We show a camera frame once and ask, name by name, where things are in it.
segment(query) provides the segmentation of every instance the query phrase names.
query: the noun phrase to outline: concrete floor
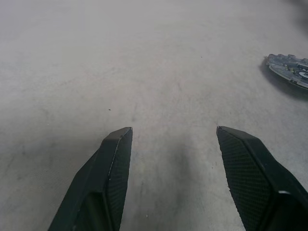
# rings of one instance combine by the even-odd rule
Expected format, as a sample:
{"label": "concrete floor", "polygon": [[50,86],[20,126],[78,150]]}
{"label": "concrete floor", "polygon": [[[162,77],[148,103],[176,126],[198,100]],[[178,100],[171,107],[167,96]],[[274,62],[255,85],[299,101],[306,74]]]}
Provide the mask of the concrete floor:
{"label": "concrete floor", "polygon": [[306,0],[0,2],[0,230],[47,230],[78,169],[134,129],[122,231],[242,231],[216,126],[262,139],[308,189]]}

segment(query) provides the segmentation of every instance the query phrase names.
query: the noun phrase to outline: gray floor surface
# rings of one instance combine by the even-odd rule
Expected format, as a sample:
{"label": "gray floor surface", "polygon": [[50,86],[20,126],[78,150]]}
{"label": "gray floor surface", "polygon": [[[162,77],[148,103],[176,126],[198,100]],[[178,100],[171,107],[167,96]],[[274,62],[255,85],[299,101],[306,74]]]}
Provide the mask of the gray floor surface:
{"label": "gray floor surface", "polygon": [[0,2],[0,230],[47,230],[111,131],[134,138],[122,231],[243,231],[216,126],[262,139],[308,189],[306,0]]}

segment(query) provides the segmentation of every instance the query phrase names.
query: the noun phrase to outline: gray floor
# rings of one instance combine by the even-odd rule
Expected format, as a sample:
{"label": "gray floor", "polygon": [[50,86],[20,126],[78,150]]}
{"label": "gray floor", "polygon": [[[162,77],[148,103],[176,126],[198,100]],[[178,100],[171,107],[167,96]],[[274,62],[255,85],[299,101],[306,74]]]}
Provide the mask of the gray floor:
{"label": "gray floor", "polygon": [[306,0],[0,2],[0,230],[47,230],[76,171],[133,126],[122,231],[242,231],[216,126],[258,136],[308,189]]}

